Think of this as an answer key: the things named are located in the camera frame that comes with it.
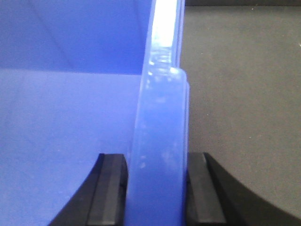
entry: dark gray background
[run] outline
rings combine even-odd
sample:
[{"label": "dark gray background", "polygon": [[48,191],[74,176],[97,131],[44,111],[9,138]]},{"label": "dark gray background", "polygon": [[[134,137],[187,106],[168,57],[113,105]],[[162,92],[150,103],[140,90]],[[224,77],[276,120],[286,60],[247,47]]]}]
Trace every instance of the dark gray background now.
[{"label": "dark gray background", "polygon": [[186,7],[190,151],[301,218],[301,7]]}]

